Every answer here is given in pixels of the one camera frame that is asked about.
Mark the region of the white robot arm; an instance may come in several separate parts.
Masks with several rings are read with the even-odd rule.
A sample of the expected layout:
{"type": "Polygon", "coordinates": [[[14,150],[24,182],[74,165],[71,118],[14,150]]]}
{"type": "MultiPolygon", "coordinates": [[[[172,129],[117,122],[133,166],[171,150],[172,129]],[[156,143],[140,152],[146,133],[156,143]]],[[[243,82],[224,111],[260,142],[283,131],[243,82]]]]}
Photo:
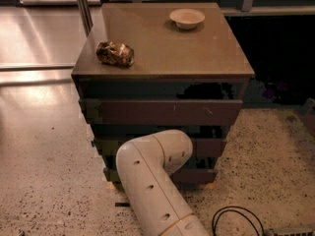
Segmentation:
{"type": "Polygon", "coordinates": [[[184,132],[167,130],[130,140],[116,153],[121,184],[144,236],[210,236],[170,179],[192,151],[184,132]]]}

